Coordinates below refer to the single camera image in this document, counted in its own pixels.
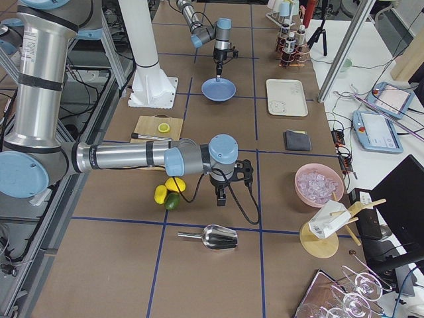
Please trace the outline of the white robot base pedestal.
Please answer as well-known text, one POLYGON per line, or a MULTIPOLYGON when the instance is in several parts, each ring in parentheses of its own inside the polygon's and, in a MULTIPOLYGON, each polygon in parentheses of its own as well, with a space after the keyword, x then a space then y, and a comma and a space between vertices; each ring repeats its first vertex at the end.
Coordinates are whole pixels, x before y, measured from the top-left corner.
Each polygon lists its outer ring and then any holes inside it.
POLYGON ((129 106, 171 109, 178 78, 160 67, 148 1, 121 0, 119 7, 136 64, 129 106))

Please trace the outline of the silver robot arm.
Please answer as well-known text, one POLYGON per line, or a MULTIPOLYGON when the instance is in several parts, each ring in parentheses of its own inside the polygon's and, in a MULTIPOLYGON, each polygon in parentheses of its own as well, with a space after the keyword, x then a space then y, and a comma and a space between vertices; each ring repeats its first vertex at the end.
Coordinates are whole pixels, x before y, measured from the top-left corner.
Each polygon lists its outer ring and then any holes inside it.
POLYGON ((232 20, 219 18, 215 23, 205 25, 199 17, 201 12, 193 8, 192 1, 179 0, 176 1, 176 6, 189 27, 191 43, 195 48, 200 48, 211 41, 215 42, 213 60, 216 65, 216 80, 220 81, 228 55, 232 54, 232 58, 238 56, 238 51, 230 41, 232 20))
MULTIPOLYGON (((217 76, 202 89, 213 87, 212 93, 229 94, 205 96, 214 101, 230 99, 234 90, 229 88, 234 85, 221 74, 227 52, 234 51, 229 42, 231 20, 220 18, 205 26, 192 1, 176 1, 176 6, 196 48, 215 41, 217 76)), ((168 77, 160 67, 148 1, 119 1, 119 7, 136 64, 129 106, 172 108, 178 79, 168 77)), ((118 145, 56 140, 68 43, 79 31, 103 31, 101 1, 19 1, 17 15, 24 23, 23 51, 15 122, 1 142, 5 147, 1 152, 2 193, 27 198, 73 174, 163 166, 171 177, 209 174, 217 205, 225 205, 225 188, 230 188, 238 174, 238 144, 227 134, 201 145, 190 139, 118 145)))

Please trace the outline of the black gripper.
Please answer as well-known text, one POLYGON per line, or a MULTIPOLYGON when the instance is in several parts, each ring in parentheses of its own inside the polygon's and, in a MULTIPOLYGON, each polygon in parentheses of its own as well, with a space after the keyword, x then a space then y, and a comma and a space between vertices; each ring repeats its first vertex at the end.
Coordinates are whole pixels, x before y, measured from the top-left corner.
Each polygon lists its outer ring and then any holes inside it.
POLYGON ((223 176, 221 179, 216 179, 214 175, 209 176, 209 180, 211 184, 215 187, 215 195, 216 196, 224 196, 217 197, 217 205, 219 207, 225 206, 227 203, 226 192, 225 189, 231 184, 229 180, 226 180, 223 176))
POLYGON ((227 49, 218 49, 214 48, 213 50, 213 59, 216 63, 216 81, 219 81, 221 79, 222 75, 222 64, 226 61, 228 55, 227 49))

